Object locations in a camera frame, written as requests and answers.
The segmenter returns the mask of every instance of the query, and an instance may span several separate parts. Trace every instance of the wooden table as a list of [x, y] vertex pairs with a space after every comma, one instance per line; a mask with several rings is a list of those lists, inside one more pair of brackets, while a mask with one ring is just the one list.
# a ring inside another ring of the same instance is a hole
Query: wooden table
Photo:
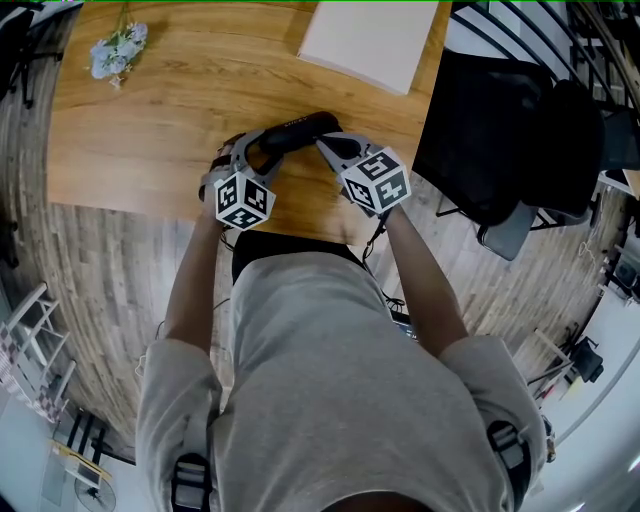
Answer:
[[[314, 4], [129, 5], [149, 39], [120, 91], [91, 77], [89, 50], [115, 27], [121, 5], [87, 3], [78, 16], [53, 103], [49, 201], [194, 219], [200, 177], [223, 140], [319, 110], [411, 166], [450, 4], [438, 7], [406, 96], [297, 59]], [[261, 229], [351, 244], [371, 234], [374, 224], [339, 197], [314, 147], [287, 155], [273, 191]]]

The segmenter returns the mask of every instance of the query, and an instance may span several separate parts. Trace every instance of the wooden floor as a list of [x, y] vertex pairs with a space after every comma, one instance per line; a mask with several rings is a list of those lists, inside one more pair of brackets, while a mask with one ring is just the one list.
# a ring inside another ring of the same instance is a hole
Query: wooden floor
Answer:
[[[73, 16], [65, 15], [43, 45], [62, 48]], [[58, 66], [52, 60], [34, 65], [31, 110], [19, 94], [0, 103], [0, 203], [20, 225], [21, 262], [14, 271], [3, 264], [0, 276], [14, 305], [38, 282], [48, 283], [61, 302], [56, 320], [73, 333], [64, 354], [78, 362], [70, 396], [132, 445], [141, 387], [134, 369], [163, 319], [192, 225], [47, 203], [44, 162]], [[436, 220], [439, 193], [417, 176], [412, 185], [406, 209], [451, 280], [471, 331], [503, 336], [515, 352], [535, 327], [559, 339], [565, 326], [585, 321], [597, 300], [601, 251], [617, 236], [622, 195], [605, 196], [602, 221], [590, 240], [597, 264], [588, 254], [578, 255], [588, 226], [532, 233], [519, 258], [507, 263], [477, 244], [466, 218]], [[399, 294], [388, 248], [381, 242], [376, 249], [378, 277], [387, 293]], [[218, 269], [216, 302], [231, 287], [230, 253], [224, 248]], [[214, 338], [222, 342], [213, 358], [229, 383], [223, 347], [227, 307], [216, 311]]]

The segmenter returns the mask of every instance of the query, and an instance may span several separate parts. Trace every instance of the ceiling light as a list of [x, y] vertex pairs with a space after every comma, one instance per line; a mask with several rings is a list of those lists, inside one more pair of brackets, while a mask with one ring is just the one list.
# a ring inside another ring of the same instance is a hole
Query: ceiling light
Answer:
[[636, 457], [636, 460], [634, 460], [634, 461], [631, 463], [631, 466], [629, 466], [628, 471], [633, 471], [634, 469], [636, 469], [636, 467], [638, 466], [638, 464], [640, 464], [640, 455], [638, 455], [638, 456]]

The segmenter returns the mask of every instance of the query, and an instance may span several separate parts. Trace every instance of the black pants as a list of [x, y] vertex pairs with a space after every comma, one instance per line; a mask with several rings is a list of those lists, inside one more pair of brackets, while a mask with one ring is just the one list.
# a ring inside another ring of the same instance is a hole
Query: black pants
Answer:
[[298, 252], [328, 252], [353, 261], [361, 267], [362, 262], [346, 245], [299, 238], [297, 236], [276, 235], [262, 231], [245, 231], [240, 233], [233, 251], [231, 275], [236, 283], [242, 270], [252, 261], [275, 256], [277, 254], [293, 254]]

